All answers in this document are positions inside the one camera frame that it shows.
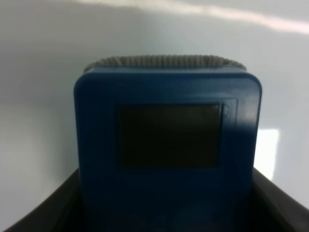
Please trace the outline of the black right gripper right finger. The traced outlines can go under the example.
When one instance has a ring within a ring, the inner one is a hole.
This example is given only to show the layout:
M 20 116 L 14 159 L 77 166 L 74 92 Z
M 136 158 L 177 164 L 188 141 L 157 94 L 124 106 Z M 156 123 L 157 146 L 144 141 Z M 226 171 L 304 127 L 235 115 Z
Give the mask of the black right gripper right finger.
M 307 232 L 309 210 L 253 169 L 252 232 Z

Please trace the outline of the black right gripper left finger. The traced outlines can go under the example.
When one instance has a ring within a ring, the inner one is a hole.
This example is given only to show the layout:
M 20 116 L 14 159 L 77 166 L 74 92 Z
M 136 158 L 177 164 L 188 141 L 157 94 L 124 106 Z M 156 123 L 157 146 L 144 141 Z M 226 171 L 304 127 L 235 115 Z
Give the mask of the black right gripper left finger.
M 84 211 L 79 170 L 6 232 L 82 232 Z

